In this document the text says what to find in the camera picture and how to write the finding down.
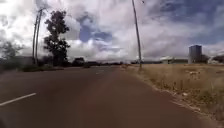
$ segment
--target white cloud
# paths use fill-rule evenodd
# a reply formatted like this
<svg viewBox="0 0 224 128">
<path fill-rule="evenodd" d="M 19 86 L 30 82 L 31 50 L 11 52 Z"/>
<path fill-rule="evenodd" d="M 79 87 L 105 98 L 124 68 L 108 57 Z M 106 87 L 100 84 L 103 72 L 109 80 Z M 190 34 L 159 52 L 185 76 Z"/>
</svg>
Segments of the white cloud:
<svg viewBox="0 0 224 128">
<path fill-rule="evenodd" d="M 223 21 L 224 21 L 224 6 L 219 6 L 216 10 L 216 15 L 215 15 L 215 27 L 223 27 Z"/>
<path fill-rule="evenodd" d="M 204 52 L 210 56 L 224 54 L 224 42 L 218 42 L 217 44 L 204 45 Z"/>
<path fill-rule="evenodd" d="M 211 27 L 194 23 L 182 23 L 171 21 L 158 10 L 161 0 L 145 0 L 143 5 L 136 0 L 136 9 L 139 20 L 140 36 L 142 41 L 143 56 L 145 58 L 160 56 L 186 56 L 189 38 L 209 32 Z M 133 9 L 130 0 L 6 0 L 0 3 L 0 32 L 7 40 L 14 40 L 27 47 L 32 45 L 33 26 L 37 7 L 47 4 L 50 6 L 43 17 L 40 28 L 40 42 L 48 34 L 44 21 L 49 17 L 49 12 L 55 9 L 66 10 L 66 24 L 70 32 L 65 35 L 71 44 L 69 56 L 84 56 L 88 59 L 116 60 L 135 59 L 137 56 L 137 41 L 134 26 Z M 78 39 L 81 29 L 77 18 L 91 15 L 94 23 L 85 21 L 86 25 L 105 32 L 110 32 L 113 39 L 109 42 L 90 39 L 82 42 Z M 223 15 L 223 9 L 217 10 L 216 25 L 222 25 L 218 19 Z M 99 45 L 117 50 L 100 50 Z M 215 50 L 215 45 L 206 46 L 209 50 Z"/>
</svg>

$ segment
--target dashed lane line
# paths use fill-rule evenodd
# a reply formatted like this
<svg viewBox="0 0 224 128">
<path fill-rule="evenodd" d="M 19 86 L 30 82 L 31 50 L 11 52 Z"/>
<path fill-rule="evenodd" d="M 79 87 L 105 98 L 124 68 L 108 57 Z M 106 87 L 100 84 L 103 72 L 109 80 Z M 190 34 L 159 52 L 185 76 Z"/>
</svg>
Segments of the dashed lane line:
<svg viewBox="0 0 224 128">
<path fill-rule="evenodd" d="M 9 101 L 0 103 L 0 107 L 6 106 L 6 105 L 8 105 L 8 104 L 11 104 L 11 103 L 20 101 L 20 100 L 22 100 L 22 99 L 26 99 L 26 98 L 35 96 L 35 95 L 36 95 L 36 93 L 32 93 L 32 94 L 29 94 L 29 95 L 21 96 L 21 97 L 18 97 L 18 98 L 15 98 L 15 99 L 12 99 L 12 100 L 9 100 Z"/>
</svg>

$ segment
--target sky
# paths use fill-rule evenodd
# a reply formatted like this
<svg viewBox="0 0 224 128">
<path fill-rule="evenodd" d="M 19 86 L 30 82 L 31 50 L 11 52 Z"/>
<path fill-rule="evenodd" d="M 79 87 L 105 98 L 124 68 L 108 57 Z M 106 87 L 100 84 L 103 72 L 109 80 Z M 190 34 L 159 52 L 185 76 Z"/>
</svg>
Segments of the sky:
<svg viewBox="0 0 224 128">
<path fill-rule="evenodd" d="M 203 53 L 224 53 L 223 0 L 135 0 L 143 59 L 186 58 L 188 47 L 199 44 Z M 46 7 L 39 36 L 39 56 L 47 54 L 44 23 L 50 12 L 65 10 L 64 34 L 71 45 L 68 58 L 133 60 L 138 57 L 131 0 L 0 0 L 0 43 L 11 41 L 32 51 L 38 9 Z"/>
</svg>

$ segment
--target street light pole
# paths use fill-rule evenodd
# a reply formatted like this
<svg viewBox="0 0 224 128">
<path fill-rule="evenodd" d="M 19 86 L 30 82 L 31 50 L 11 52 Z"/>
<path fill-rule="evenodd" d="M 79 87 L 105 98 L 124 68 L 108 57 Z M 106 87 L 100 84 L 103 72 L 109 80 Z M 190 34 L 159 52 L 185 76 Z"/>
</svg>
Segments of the street light pole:
<svg viewBox="0 0 224 128">
<path fill-rule="evenodd" d="M 132 6 L 134 11 L 134 18 L 135 18 L 135 28 L 136 28 L 136 35 L 137 35 L 137 41 L 138 41 L 138 57 L 139 57 L 139 71 L 142 69 L 142 53 L 141 53 L 141 41 L 139 36 L 139 29 L 138 29 L 138 19 L 135 9 L 135 2 L 132 0 Z"/>
<path fill-rule="evenodd" d="M 36 35 L 36 49 L 35 49 L 35 61 L 36 61 L 36 64 L 38 63 L 38 56 L 37 56 L 37 52 L 38 52 L 38 38 L 39 38 L 39 30 L 40 30 L 40 22 L 41 22 L 41 16 L 43 14 L 43 10 L 44 8 L 40 9 L 39 10 L 39 17 L 38 17 L 38 22 L 37 22 L 37 35 Z"/>
<path fill-rule="evenodd" d="M 35 39 L 36 39 L 36 32 L 37 32 L 37 22 L 38 22 L 38 15 L 36 17 L 36 21 L 34 24 L 34 34 L 33 34 L 33 51 L 32 51 L 32 58 L 33 58 L 33 64 L 35 64 Z"/>
</svg>

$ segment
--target road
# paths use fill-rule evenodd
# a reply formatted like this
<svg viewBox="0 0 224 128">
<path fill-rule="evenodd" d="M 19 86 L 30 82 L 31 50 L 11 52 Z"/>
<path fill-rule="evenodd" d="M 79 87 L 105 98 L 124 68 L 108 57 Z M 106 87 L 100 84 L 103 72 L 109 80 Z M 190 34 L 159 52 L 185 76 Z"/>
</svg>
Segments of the road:
<svg viewBox="0 0 224 128">
<path fill-rule="evenodd" d="M 115 67 L 0 77 L 0 128 L 210 128 L 174 97 Z"/>
</svg>

